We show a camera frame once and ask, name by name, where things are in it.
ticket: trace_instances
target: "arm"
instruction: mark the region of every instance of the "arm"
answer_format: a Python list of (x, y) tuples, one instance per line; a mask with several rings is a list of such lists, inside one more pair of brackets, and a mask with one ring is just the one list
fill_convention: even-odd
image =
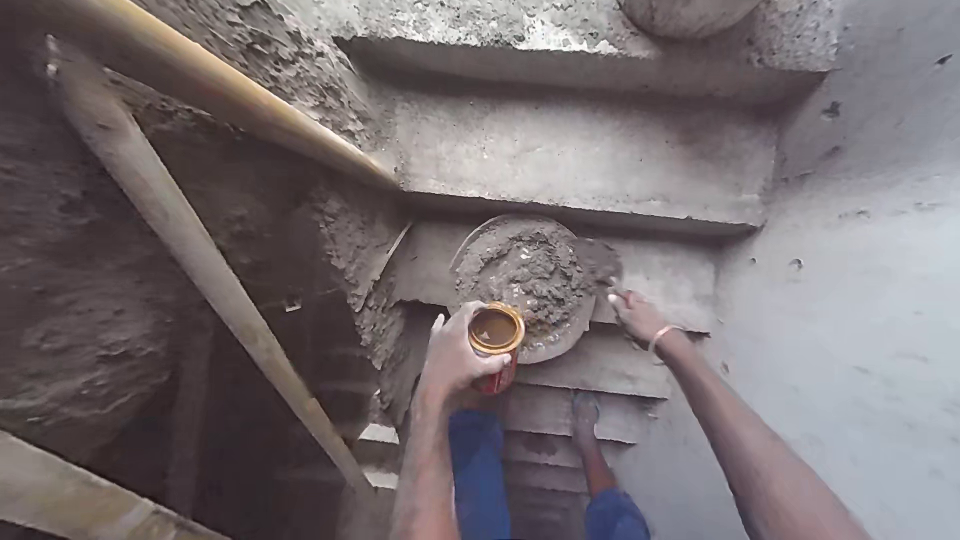
[(407, 443), (394, 506), (392, 540), (459, 539), (453, 505), (453, 467), (447, 420), (450, 401), (473, 380), (496, 373), (509, 355), (481, 358), (467, 340), (473, 313), (483, 307), (471, 302), (444, 325), (441, 315), (430, 331), (430, 345), (411, 407)]
[[(647, 342), (666, 327), (634, 292), (611, 294), (627, 331)], [(655, 353), (670, 368), (727, 476), (754, 540), (869, 540), (830, 488), (709, 368), (682, 331)]]

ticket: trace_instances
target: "concrete staircase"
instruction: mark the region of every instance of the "concrete staircase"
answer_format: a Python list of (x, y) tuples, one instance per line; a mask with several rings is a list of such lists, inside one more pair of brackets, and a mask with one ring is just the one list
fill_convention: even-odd
[[(466, 236), (518, 212), (608, 242), (623, 258), (626, 287), (709, 336), (719, 248), (764, 222), (777, 146), (770, 111), (816, 86), (834, 61), (830, 4), (770, 0), (729, 31), (689, 43), (636, 31), (614, 0), (333, 10), (341, 46), (383, 110), (381, 158), (396, 164), (417, 219), (383, 277), (399, 306), (430, 307), (408, 328), (423, 333), (456, 304), (448, 265)], [(399, 396), (395, 418), (424, 339), (411, 347), (409, 369), (385, 382)], [(670, 378), (625, 339), (603, 301), (570, 352), (519, 368), (503, 397), (515, 537), (584, 535), (573, 392), (597, 393), (596, 433), (615, 469), (656, 429)], [(386, 491), (401, 451), (388, 424), (372, 422), (353, 448)]]
[[(453, 304), (448, 264), (476, 225), (479, 222), (415, 224), (391, 261), (395, 300), (436, 307)], [(576, 226), (574, 230), (583, 233)], [(609, 242), (623, 257), (626, 286), (645, 291), (670, 320), (694, 335), (712, 331), (716, 322), (712, 248), (593, 236)], [(570, 437), (573, 392), (597, 393), (602, 414), (596, 433), (609, 463), (615, 464), (634, 444), (642, 443), (659, 420), (659, 406), (671, 396), (670, 377), (660, 361), (626, 339), (604, 302), (598, 303), (589, 331), (572, 350), (541, 364), (519, 367), (514, 386), (502, 397), (505, 479), (517, 523), (515, 534), (522, 534), (519, 538), (582, 537), (588, 496)], [(353, 451), (368, 479), (391, 490), (399, 474), (401, 445), (389, 421), (379, 422), (367, 427)]]

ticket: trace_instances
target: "forearm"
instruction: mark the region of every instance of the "forearm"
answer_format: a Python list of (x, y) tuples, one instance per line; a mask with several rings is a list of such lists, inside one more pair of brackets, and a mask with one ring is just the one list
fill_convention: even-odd
[(449, 413), (441, 396), (422, 387), (411, 408), (411, 438), (400, 470), (392, 540), (459, 539), (453, 504)]
[(867, 539), (829, 487), (707, 366), (679, 331), (658, 352), (673, 371), (755, 540)]

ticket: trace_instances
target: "blue jeans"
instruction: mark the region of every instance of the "blue jeans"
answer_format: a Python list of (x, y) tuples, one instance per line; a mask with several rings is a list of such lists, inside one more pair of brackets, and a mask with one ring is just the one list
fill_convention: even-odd
[[(450, 417), (449, 432), (461, 537), (512, 538), (501, 461), (503, 428), (496, 415), (461, 410)], [(643, 514), (619, 489), (603, 491), (590, 501), (586, 523), (589, 540), (650, 540)]]

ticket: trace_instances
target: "leg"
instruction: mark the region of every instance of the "leg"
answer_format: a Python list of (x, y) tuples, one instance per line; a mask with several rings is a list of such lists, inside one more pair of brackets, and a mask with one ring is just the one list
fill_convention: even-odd
[(616, 478), (600, 453), (600, 441), (594, 433), (598, 420), (600, 404), (596, 397), (586, 392), (578, 393), (573, 399), (573, 444), (584, 462), (591, 498), (616, 488)]
[(510, 538), (503, 485), (503, 428), (496, 414), (460, 410), (450, 417), (454, 500), (463, 540)]
[(650, 529), (634, 500), (616, 484), (607, 459), (600, 452), (594, 432), (600, 419), (600, 404), (589, 393), (573, 400), (573, 444), (587, 474), (590, 504), (587, 507), (589, 540), (650, 540)]

